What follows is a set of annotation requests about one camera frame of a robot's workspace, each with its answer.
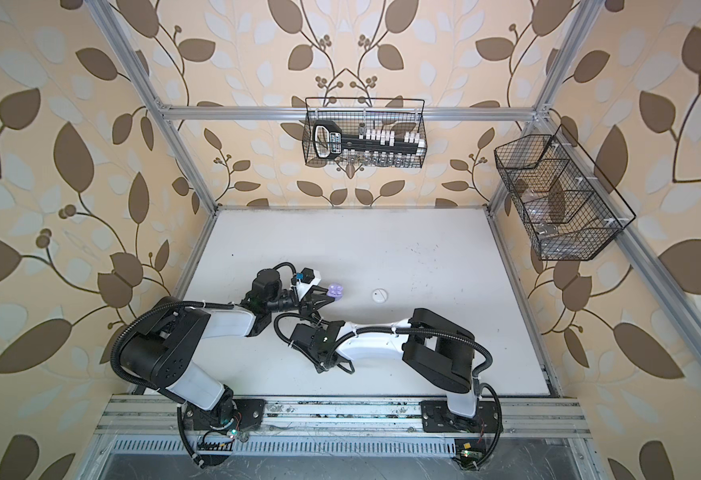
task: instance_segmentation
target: white tabletop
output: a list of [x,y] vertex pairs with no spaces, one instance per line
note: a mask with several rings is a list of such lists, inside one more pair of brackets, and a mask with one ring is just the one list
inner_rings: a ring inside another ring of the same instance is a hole
[[[493,355],[500,395],[547,395],[543,374],[483,210],[223,210],[186,300],[239,302],[258,271],[282,261],[319,270],[344,297],[326,320],[394,322],[422,307],[470,330]],[[282,280],[288,284],[284,268]],[[371,293],[388,299],[375,303]],[[289,336],[295,320],[284,319]],[[482,360],[479,354],[474,365]],[[401,360],[318,374],[272,326],[252,338],[202,340],[194,361],[237,395],[442,395]]]

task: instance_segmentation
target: white round object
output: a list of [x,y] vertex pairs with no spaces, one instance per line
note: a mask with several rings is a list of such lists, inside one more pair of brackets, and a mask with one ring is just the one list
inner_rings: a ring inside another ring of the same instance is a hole
[[388,293],[385,290],[378,288],[372,292],[372,300],[374,300],[375,303],[384,303],[385,300],[388,300]]

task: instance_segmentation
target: wire basket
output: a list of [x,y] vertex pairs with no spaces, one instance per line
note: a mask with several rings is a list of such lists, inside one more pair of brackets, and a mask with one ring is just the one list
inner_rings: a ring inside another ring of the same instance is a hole
[[306,98],[305,164],[422,168],[424,107],[414,98]]
[[[635,213],[589,155],[596,173],[583,173],[565,148],[572,136],[560,131],[499,146],[497,171],[540,260],[592,260]],[[595,181],[617,194],[630,213],[614,212]]]

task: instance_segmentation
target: purple object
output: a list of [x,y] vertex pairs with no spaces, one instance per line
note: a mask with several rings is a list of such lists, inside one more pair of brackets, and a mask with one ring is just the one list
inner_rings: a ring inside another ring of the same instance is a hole
[[328,296],[333,296],[336,300],[343,297],[343,286],[339,283],[332,283],[329,285],[329,291],[326,292]]

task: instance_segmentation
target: wallpaper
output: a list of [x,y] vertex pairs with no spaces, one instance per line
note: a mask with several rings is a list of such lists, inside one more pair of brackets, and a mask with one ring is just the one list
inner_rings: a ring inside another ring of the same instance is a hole
[[574,0],[113,0],[166,104],[529,107]]
[[604,468],[615,480],[701,478],[701,366],[619,247],[587,263],[541,262],[508,212],[499,229]]
[[[184,125],[185,143],[224,208],[488,204],[499,181],[492,151],[519,134],[513,122],[426,122],[422,168],[332,162],[309,167],[301,123],[187,120]],[[185,185],[178,178],[177,193],[185,193]]]
[[701,312],[701,0],[613,10],[586,39],[553,118],[618,185]]
[[0,2],[6,480],[73,475],[126,389],[109,342],[173,288],[206,218],[172,188],[177,164],[80,6]]

